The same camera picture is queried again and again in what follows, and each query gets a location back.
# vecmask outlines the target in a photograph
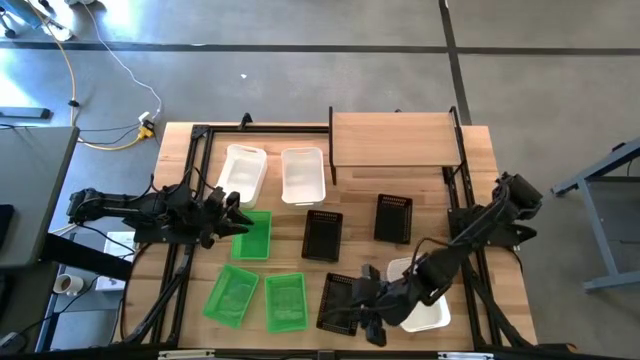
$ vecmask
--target concrete floor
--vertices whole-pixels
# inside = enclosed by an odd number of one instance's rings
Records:
[[[50,1],[79,41],[96,40],[82,7]],[[450,0],[458,46],[640,47],[640,3],[599,0]],[[103,37],[156,44],[316,44],[444,46],[436,0],[178,0],[92,5]],[[18,41],[49,41],[15,24]],[[82,129],[127,125],[155,99],[104,51],[71,51]],[[444,111],[455,104],[446,54],[121,52],[165,102],[168,121],[325,121],[342,111]],[[490,126],[501,170],[520,172],[546,191],[640,133],[637,56],[460,57],[474,124]],[[0,49],[0,106],[41,105],[68,123],[70,82],[57,50]],[[88,134],[92,140],[116,134]],[[123,152],[78,146],[52,228],[65,224],[71,192],[94,186],[135,193],[153,171],[158,145]],[[632,169],[640,174],[640,169]],[[523,246],[525,281],[541,342],[572,342],[582,352],[637,358],[640,286],[587,295],[582,281],[604,266],[579,194],[545,196]],[[105,231],[122,230],[101,220]],[[61,317],[54,347],[102,343],[112,318]]]

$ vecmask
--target green plastic basket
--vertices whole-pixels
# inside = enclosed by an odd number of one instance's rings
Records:
[[[258,274],[225,265],[204,306],[203,314],[221,324],[239,328],[259,279]]]
[[[265,279],[267,331],[305,330],[308,324],[304,274],[269,276]]]
[[[253,220],[254,225],[247,226],[248,233],[233,237],[231,258],[234,260],[268,259],[271,242],[271,211],[246,211],[244,214]]]

